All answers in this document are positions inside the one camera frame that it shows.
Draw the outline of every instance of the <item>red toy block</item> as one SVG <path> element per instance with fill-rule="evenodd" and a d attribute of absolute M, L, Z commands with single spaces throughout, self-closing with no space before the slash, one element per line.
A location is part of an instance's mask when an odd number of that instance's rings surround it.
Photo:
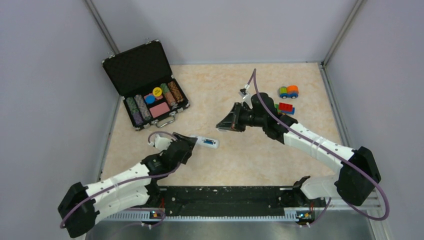
<path fill-rule="evenodd" d="M 290 113 L 291 111 L 293 111 L 293 105 L 280 102 L 278 105 L 278 109 Z"/>

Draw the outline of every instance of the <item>open case lid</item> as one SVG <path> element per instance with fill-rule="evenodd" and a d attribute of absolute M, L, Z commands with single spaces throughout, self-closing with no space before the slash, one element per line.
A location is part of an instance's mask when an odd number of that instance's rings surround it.
<path fill-rule="evenodd" d="M 121 96 L 172 75 L 159 40 L 109 57 L 102 61 L 102 65 Z"/>

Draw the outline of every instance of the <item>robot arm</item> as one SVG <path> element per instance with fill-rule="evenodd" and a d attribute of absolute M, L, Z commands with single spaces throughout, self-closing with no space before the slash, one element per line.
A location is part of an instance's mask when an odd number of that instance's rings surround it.
<path fill-rule="evenodd" d="M 154 147 L 161 152 L 145 157 L 126 171 L 96 183 L 72 185 L 57 208 L 64 221 L 61 227 L 68 230 L 69 236 L 79 237 L 109 215 L 155 198 L 156 180 L 186 164 L 197 141 L 195 137 L 173 135 L 175 140 L 156 136 Z"/>
<path fill-rule="evenodd" d="M 240 92 L 241 95 L 249 95 L 246 91 Z M 249 103 L 251 103 L 252 108 L 246 100 L 244 102 L 236 102 L 230 113 L 216 125 L 216 128 L 233 132 L 244 132 L 246 126 L 261 127 L 269 138 L 309 154 L 328 166 L 335 173 L 334 175 L 324 177 L 303 178 L 302 182 L 300 182 L 300 189 L 308 199 L 341 197 L 349 204 L 355 206 L 362 205 L 374 189 L 374 185 L 356 170 L 342 163 L 339 159 L 320 148 L 320 146 L 337 153 L 379 183 L 381 177 L 371 151 L 365 147 L 355 150 L 350 147 L 341 146 L 313 133 L 298 123 L 296 119 L 288 115 L 278 115 L 272 98 L 263 92 L 259 94 L 274 116 L 279 118 L 292 130 L 301 133 L 313 142 L 311 143 L 299 137 L 272 119 L 260 102 L 258 94 L 254 94 L 250 99 Z"/>

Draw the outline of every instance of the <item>beige floor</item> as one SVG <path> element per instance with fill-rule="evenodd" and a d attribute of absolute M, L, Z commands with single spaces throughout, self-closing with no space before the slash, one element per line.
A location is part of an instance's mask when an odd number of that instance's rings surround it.
<path fill-rule="evenodd" d="M 240 102 L 238 91 L 257 68 L 257 83 L 275 102 L 293 104 L 294 118 L 313 132 L 340 143 L 330 103 L 316 63 L 173 65 L 172 71 L 191 107 L 161 131 L 196 134 L 220 141 L 218 149 L 195 147 L 187 165 L 159 181 L 162 185 L 254 186 L 292 185 L 306 175 L 332 171 L 293 147 L 266 137 L 261 128 L 220 132 L 215 125 Z M 299 98 L 281 99 L 277 89 L 297 85 Z M 254 93 L 253 84 L 249 89 Z M 123 104 L 114 125 L 102 179 L 120 173 L 158 151 L 147 144 L 155 126 L 134 131 Z"/>

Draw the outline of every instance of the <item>toy car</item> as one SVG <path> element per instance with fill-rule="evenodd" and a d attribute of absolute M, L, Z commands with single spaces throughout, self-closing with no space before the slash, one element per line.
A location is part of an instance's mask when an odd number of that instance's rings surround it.
<path fill-rule="evenodd" d="M 291 85 L 288 87 L 282 86 L 279 88 L 279 97 L 282 99 L 292 98 L 295 99 L 299 97 L 299 89 L 296 85 Z"/>

